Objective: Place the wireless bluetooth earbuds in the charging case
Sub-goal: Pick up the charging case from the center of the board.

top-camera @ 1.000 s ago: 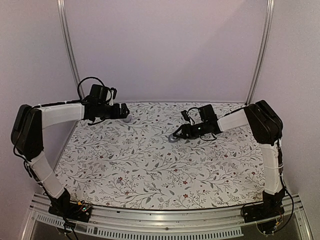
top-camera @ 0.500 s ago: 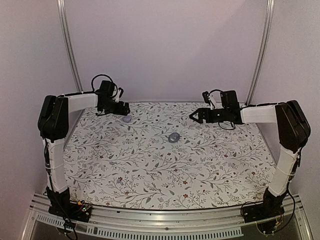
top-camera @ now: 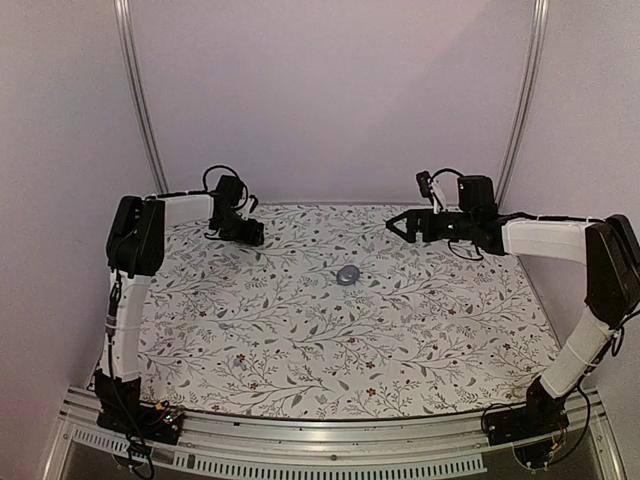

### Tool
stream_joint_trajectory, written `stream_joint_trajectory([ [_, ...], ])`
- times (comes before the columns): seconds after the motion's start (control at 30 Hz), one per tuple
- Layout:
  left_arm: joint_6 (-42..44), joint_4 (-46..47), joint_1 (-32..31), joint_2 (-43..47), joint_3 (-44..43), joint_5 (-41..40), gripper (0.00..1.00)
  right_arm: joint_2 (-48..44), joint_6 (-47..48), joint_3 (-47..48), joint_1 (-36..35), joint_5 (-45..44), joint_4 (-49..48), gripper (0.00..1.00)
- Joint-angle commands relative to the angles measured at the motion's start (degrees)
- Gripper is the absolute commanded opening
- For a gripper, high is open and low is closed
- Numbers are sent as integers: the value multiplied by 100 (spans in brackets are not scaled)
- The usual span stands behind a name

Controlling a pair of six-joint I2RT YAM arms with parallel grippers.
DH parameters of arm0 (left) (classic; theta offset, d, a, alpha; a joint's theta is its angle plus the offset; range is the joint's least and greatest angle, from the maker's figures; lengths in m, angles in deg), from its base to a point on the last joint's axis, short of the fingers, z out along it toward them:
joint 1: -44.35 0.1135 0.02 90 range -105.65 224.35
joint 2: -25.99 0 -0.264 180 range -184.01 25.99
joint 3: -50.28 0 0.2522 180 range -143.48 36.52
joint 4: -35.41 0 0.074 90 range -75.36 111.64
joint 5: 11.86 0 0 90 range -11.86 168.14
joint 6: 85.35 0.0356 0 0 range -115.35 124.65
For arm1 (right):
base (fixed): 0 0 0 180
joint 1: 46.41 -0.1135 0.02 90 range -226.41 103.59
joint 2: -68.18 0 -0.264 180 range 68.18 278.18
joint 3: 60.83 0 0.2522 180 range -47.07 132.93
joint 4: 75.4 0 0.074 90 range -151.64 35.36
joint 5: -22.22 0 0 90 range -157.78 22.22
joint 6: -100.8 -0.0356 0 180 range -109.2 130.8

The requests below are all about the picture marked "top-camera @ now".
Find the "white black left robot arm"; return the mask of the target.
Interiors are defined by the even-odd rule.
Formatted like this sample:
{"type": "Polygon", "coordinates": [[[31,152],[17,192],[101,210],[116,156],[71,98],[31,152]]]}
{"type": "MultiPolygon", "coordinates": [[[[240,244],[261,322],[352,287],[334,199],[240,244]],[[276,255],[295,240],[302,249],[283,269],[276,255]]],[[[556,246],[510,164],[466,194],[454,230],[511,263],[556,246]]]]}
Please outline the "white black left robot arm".
{"type": "Polygon", "coordinates": [[[221,176],[214,189],[121,198],[106,244],[111,288],[103,352],[94,373],[100,427],[164,443],[177,441],[182,419],[176,409],[168,403],[150,407],[140,402],[142,312],[164,261],[166,231],[206,221],[213,239],[260,246],[264,226],[250,216],[258,204],[234,172],[221,176]]]}

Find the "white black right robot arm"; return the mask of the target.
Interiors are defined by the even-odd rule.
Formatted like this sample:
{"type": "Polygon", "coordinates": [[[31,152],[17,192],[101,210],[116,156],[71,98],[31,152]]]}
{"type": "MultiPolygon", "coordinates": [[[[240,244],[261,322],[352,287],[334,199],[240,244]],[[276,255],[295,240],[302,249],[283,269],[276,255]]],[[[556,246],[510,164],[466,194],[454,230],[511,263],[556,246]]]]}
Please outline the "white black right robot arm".
{"type": "Polygon", "coordinates": [[[521,407],[488,412],[481,421],[490,444],[547,435],[567,427],[566,402],[608,352],[618,352],[626,325],[639,315],[639,241],[627,216],[502,213],[493,181],[456,175],[451,207],[439,173],[416,181],[426,208],[410,208],[386,227],[408,243],[465,241],[478,252],[516,257],[528,275],[533,265],[557,263],[550,286],[535,280],[536,294],[554,325],[565,328],[556,358],[526,390],[521,407]]]}

